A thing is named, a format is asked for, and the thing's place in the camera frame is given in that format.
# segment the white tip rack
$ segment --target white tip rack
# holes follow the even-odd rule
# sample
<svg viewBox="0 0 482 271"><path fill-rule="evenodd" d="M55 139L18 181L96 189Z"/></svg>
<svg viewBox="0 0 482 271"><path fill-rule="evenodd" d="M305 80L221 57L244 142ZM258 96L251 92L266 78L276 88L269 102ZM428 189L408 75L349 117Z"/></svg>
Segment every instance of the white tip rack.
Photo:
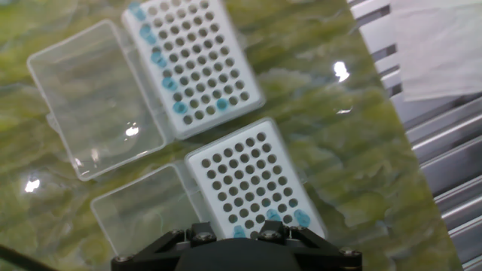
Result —
<svg viewBox="0 0 482 271"><path fill-rule="evenodd" d="M123 23L178 139L263 106L221 0L132 3Z"/></svg>
<svg viewBox="0 0 482 271"><path fill-rule="evenodd" d="M224 236L256 237L265 220L325 236L272 120L227 135L185 162Z"/></svg>

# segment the green marble surface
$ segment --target green marble surface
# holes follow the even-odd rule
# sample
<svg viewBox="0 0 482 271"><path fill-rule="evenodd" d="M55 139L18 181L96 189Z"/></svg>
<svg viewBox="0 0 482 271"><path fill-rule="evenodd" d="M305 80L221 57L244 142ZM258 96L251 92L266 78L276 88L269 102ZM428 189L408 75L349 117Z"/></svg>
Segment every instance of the green marble surface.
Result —
<svg viewBox="0 0 482 271"><path fill-rule="evenodd" d="M61 270L108 269L90 201L262 117L273 117L335 245L366 270L458 270L460 262L404 129L344 0L225 0L267 104L93 181L79 181L27 57L129 4L29 0L0 5L0 243ZM339 82L334 64L349 78ZM40 180L33 193L28 181ZM157 218L142 229L160 230ZM13 270L0 263L1 270Z"/></svg>

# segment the clear plastic box lid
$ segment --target clear plastic box lid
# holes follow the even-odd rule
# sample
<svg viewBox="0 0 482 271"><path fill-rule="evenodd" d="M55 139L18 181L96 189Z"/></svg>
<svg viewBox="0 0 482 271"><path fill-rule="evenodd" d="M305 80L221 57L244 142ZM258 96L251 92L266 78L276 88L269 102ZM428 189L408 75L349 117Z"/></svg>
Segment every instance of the clear plastic box lid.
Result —
<svg viewBox="0 0 482 271"><path fill-rule="evenodd" d="M136 254L164 233L209 221L184 164L168 164L90 203L116 255Z"/></svg>
<svg viewBox="0 0 482 271"><path fill-rule="evenodd" d="M82 181L173 140L136 49L113 22L31 55L27 65Z"/></svg>

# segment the metal bolt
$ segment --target metal bolt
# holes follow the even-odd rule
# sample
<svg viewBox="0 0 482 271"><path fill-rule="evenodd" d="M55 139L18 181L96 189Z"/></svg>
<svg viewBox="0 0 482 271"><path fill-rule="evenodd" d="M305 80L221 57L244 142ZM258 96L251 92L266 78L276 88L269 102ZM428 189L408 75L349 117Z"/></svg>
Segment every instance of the metal bolt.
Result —
<svg viewBox="0 0 482 271"><path fill-rule="evenodd" d="M359 251L356 251L356 250L351 249L351 248L341 248L340 253L345 255L345 256L358 256L358 255L360 255Z"/></svg>
<svg viewBox="0 0 482 271"><path fill-rule="evenodd" d="M291 227L291 230L306 230L306 227L302 227L302 226L293 226L293 227Z"/></svg>
<svg viewBox="0 0 482 271"><path fill-rule="evenodd" d="M174 235L181 234L181 233L184 233L184 231L180 229L171 230L171 234L174 234Z"/></svg>
<svg viewBox="0 0 482 271"><path fill-rule="evenodd" d="M129 256L117 256L115 258L115 261L119 262L119 263L123 263L123 262L127 262L128 260L132 259L134 256L133 255L129 255Z"/></svg>
<svg viewBox="0 0 482 271"><path fill-rule="evenodd" d="M274 230L265 230L260 234L261 237L263 237L266 240L273 240L273 239L278 239L281 238L281 235L277 233Z"/></svg>
<svg viewBox="0 0 482 271"><path fill-rule="evenodd" d="M194 237L194 239L196 239L197 241L209 241L209 240L213 240L214 236L211 233L198 233Z"/></svg>

